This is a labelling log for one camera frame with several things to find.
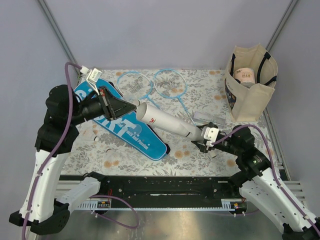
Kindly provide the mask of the white shuttlecock tube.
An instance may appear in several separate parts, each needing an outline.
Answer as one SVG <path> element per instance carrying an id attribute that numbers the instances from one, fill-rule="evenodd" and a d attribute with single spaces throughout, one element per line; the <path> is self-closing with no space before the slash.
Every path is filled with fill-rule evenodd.
<path id="1" fill-rule="evenodd" d="M 185 137 L 191 141 L 201 142 L 204 139 L 202 130 L 198 127 L 146 102 L 137 107 L 136 119 L 151 127 Z"/>

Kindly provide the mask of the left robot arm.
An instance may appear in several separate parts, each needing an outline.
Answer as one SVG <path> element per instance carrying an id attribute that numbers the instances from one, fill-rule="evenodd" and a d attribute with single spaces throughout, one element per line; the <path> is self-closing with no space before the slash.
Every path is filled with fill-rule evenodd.
<path id="1" fill-rule="evenodd" d="M 47 111 L 35 141 L 35 166 L 25 202 L 12 213 L 9 222 L 27 227 L 39 236 L 59 233 L 71 213 L 92 196 L 109 193 L 108 178 L 97 172 L 86 173 L 73 189 L 56 198 L 62 168 L 79 135 L 77 126 L 97 117 L 117 120 L 136 110 L 136 106 L 115 97 L 107 87 L 99 87 L 78 100 L 68 85 L 52 88 L 46 99 Z"/>

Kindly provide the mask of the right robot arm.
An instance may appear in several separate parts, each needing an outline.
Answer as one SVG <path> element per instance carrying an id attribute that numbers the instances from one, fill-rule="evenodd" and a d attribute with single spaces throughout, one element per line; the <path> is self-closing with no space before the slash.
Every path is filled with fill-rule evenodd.
<path id="1" fill-rule="evenodd" d="M 207 153 L 220 150 L 236 156 L 239 172 L 228 179 L 228 194 L 240 196 L 254 204 L 281 232 L 284 240 L 318 240 L 320 219 L 308 210 L 292 193 L 276 171 L 271 150 L 262 153 L 255 146 L 252 124 L 237 125 L 223 134 L 216 125 L 208 123 L 195 128 L 192 143 Z"/>

